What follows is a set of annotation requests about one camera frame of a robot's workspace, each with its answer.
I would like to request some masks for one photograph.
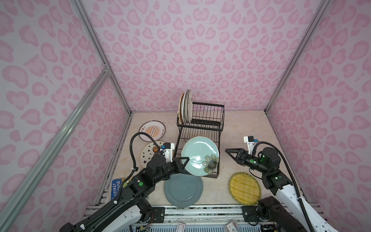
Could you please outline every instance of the star patterned plate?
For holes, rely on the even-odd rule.
[[[163,141],[156,141],[157,145],[162,146],[165,142]],[[140,152],[139,161],[142,167],[147,167],[147,163],[152,159],[152,156],[157,154],[158,148],[154,143],[148,143],[143,150]]]

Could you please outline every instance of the stacked plates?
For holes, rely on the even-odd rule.
[[[185,93],[182,93],[179,100],[179,121],[181,124],[191,123],[193,115],[193,97],[192,90],[188,89]]]

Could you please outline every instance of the pink heart pattern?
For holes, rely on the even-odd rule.
[[[310,201],[339,231],[371,226],[370,10],[333,2],[268,114]]]
[[[146,8],[142,1],[137,2],[140,15]],[[4,136],[0,143],[0,210],[103,69],[69,0],[4,1],[1,6],[0,130]],[[101,19],[108,24],[112,20],[109,15]],[[140,59],[141,51],[131,53]],[[112,155],[126,121],[109,81],[93,103],[98,109],[88,109],[10,231],[59,231],[62,222],[75,222],[84,207],[92,204],[100,185],[96,180],[103,178],[108,165],[104,155]],[[110,120],[98,125],[92,113]],[[93,141],[94,131],[105,125],[105,133]],[[91,162],[90,156],[82,154],[92,153],[96,144],[105,150],[94,154]],[[98,171],[87,169],[89,165]],[[78,168],[82,178],[72,182]]]
[[[99,125],[92,115],[103,118],[105,123]],[[83,118],[30,198],[28,205],[33,207],[24,211],[14,226],[19,229],[40,227],[38,229],[46,231],[55,228],[57,231],[66,222],[76,223],[86,206],[93,204],[127,118],[110,80],[105,82]],[[54,127],[44,128],[46,133],[54,133],[54,130]],[[18,148],[13,145],[1,149],[0,165],[12,163],[16,150]],[[18,159],[18,165],[33,167],[39,157],[36,149],[26,151]],[[11,177],[1,193],[11,195],[24,177],[24,174]],[[29,219],[37,210],[42,212],[44,220],[36,225]]]
[[[315,0],[83,2],[139,111],[177,110],[186,89],[227,109],[264,109],[318,7]],[[241,92],[230,94],[236,86]]]

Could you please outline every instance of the dish rack wire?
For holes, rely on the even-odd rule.
[[[191,122],[181,124],[177,117],[179,136],[173,157],[180,157],[186,142],[197,136],[211,139],[218,147],[218,167],[205,177],[218,178],[220,166],[220,135],[224,127],[224,105],[193,102],[193,115]]]

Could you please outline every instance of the flower decoration on plate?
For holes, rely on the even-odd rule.
[[[218,166],[219,157],[212,154],[211,157],[209,155],[205,156],[205,161],[202,162],[202,166],[204,166],[204,172],[211,174],[214,169]]]

